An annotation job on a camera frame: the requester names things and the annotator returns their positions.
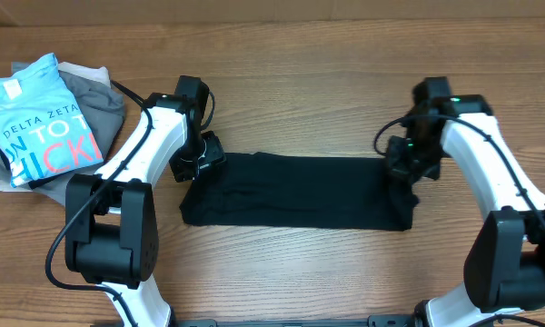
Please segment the black t-shirt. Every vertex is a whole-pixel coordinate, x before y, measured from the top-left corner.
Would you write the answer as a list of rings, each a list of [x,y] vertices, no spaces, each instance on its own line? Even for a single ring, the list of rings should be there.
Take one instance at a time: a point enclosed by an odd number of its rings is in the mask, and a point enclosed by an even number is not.
[[[180,205],[190,225],[405,231],[419,199],[378,158],[229,153]]]

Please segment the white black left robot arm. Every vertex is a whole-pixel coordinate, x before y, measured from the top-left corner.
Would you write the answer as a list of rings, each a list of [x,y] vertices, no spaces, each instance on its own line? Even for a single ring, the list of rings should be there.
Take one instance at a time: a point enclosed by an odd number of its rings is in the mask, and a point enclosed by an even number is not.
[[[124,147],[93,174],[76,174],[65,191],[64,258],[84,287],[105,292],[123,326],[174,326],[173,308],[153,276],[159,234],[153,188],[165,167],[191,181],[226,161],[208,126],[214,95],[151,94]]]

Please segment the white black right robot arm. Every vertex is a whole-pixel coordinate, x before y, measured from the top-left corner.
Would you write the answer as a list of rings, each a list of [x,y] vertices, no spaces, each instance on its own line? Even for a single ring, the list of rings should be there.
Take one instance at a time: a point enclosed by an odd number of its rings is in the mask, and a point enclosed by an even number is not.
[[[484,220],[463,281],[419,304],[418,326],[491,326],[545,307],[545,194],[524,173],[480,95],[416,96],[398,119],[385,158],[389,175],[436,180],[441,159],[461,169]]]

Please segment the grey folded t-shirt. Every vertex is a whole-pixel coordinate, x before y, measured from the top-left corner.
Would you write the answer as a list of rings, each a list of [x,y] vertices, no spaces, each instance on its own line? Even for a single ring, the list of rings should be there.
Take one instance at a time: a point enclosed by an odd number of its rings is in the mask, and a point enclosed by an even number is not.
[[[74,89],[71,84],[67,84],[65,79],[63,78],[65,84],[67,87],[72,90]],[[103,88],[105,91],[112,92],[112,95],[114,96],[112,100],[109,100],[107,97],[105,97],[104,101],[104,107],[111,106],[114,109],[118,108],[118,104],[120,101],[123,102],[124,105],[124,99],[123,97],[118,94],[116,91],[114,91],[111,87],[107,87],[104,84],[100,84],[100,87]],[[94,139],[99,146],[99,149],[101,150],[101,153],[103,156],[107,156],[109,153],[109,150],[114,142],[114,139],[116,138],[120,128],[122,127],[124,123],[125,118],[125,108],[124,108],[124,118],[120,119],[118,114],[104,114],[103,116],[97,115],[95,119],[92,122],[89,122],[87,118],[85,117],[85,111],[84,108],[82,108],[82,104],[84,102],[78,103],[79,107],[84,115],[84,118],[86,119],[86,122],[90,125],[93,134]],[[28,186],[21,186],[25,189],[29,189],[29,192],[32,190]]]

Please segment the cardboard back panel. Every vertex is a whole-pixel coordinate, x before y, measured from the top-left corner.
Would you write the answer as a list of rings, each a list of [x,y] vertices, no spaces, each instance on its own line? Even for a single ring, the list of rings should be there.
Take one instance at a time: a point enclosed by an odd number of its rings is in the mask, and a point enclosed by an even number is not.
[[[545,17],[545,0],[0,0],[0,26]]]

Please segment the light blue printed t-shirt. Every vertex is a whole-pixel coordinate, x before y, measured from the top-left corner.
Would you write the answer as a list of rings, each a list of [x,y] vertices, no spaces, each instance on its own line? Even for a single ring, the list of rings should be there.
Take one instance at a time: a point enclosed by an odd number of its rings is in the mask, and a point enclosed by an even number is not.
[[[18,187],[103,161],[55,54],[0,78],[0,150]]]

